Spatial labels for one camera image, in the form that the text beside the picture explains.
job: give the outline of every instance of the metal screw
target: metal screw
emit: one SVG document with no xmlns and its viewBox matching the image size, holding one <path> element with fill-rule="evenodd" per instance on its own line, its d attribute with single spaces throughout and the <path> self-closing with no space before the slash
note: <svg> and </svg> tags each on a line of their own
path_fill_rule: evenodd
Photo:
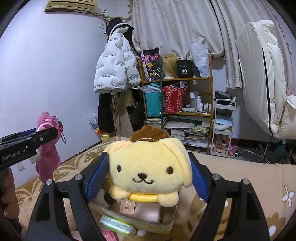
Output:
<svg viewBox="0 0 296 241">
<path fill-rule="evenodd" d="M 51 180 L 51 179 L 48 179 L 48 180 L 45 182 L 45 184 L 49 186 L 50 184 L 52 184 L 52 180 Z"/>
<path fill-rule="evenodd" d="M 248 179 L 243 179 L 242 182 L 245 185 L 249 185 L 250 184 L 250 181 Z"/>
<path fill-rule="evenodd" d="M 79 181 L 79 180 L 81 180 L 82 179 L 82 175 L 81 174 L 77 174 L 76 176 L 75 176 L 75 180 L 77 180 L 77 181 Z"/>
<path fill-rule="evenodd" d="M 221 178 L 221 176 L 219 174 L 213 174 L 212 177 L 214 180 L 219 180 Z"/>
</svg>

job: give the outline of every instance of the white wall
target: white wall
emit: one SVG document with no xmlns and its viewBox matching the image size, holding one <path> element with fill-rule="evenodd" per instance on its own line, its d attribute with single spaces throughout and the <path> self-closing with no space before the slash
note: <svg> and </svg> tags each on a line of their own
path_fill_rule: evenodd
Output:
<svg viewBox="0 0 296 241">
<path fill-rule="evenodd" d="M 30 0 L 0 39 L 0 137 L 34 128 L 43 111 L 64 125 L 67 144 L 57 149 L 61 160 L 97 143 L 87 122 L 97 112 L 96 63 L 106 44 L 103 21 L 79 13 L 44 13 L 48 0 Z M 106 15 L 128 16 L 128 1 L 103 1 Z M 37 176 L 35 164 L 12 167 L 19 186 Z"/>
<path fill-rule="evenodd" d="M 232 138 L 268 141 L 269 135 L 249 116 L 244 105 L 242 89 L 226 88 L 226 62 L 223 57 L 213 60 L 214 91 L 228 92 L 237 97 L 237 109 L 234 119 Z"/>
</svg>

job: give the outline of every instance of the hand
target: hand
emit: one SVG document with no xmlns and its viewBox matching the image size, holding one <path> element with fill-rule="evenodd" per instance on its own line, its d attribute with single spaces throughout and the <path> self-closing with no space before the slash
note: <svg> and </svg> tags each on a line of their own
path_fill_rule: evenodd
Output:
<svg viewBox="0 0 296 241">
<path fill-rule="evenodd" d="M 8 174 L 4 178 L 5 193 L 2 196 L 2 202 L 7 204 L 4 210 L 4 215 L 8 218 L 17 218 L 20 214 L 20 207 L 17 204 L 17 197 L 15 195 L 15 185 L 11 169 L 8 169 Z"/>
</svg>

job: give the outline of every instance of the electrical outlet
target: electrical outlet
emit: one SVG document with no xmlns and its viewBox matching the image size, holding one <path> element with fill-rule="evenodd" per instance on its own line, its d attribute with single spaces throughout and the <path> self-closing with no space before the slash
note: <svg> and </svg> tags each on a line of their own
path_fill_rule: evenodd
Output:
<svg viewBox="0 0 296 241">
<path fill-rule="evenodd" d="M 31 164 L 34 164 L 36 162 L 36 156 L 30 157 L 29 160 Z"/>
<path fill-rule="evenodd" d="M 24 165 L 21 162 L 19 162 L 17 164 L 17 168 L 18 168 L 19 171 L 22 171 L 23 169 L 25 169 Z"/>
</svg>

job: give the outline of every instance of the pink plush toy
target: pink plush toy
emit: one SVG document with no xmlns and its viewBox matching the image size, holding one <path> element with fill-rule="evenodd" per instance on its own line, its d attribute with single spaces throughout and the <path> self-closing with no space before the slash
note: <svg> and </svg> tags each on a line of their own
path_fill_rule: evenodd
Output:
<svg viewBox="0 0 296 241">
<path fill-rule="evenodd" d="M 43 112 L 37 121 L 36 131 L 42 131 L 51 127 L 57 128 L 57 138 L 41 145 L 36 155 L 36 171 L 39 174 L 40 181 L 43 183 L 48 179 L 53 179 L 54 170 L 57 169 L 61 160 L 55 145 L 60 139 L 62 131 L 57 117 L 49 115 L 48 112 Z"/>
</svg>

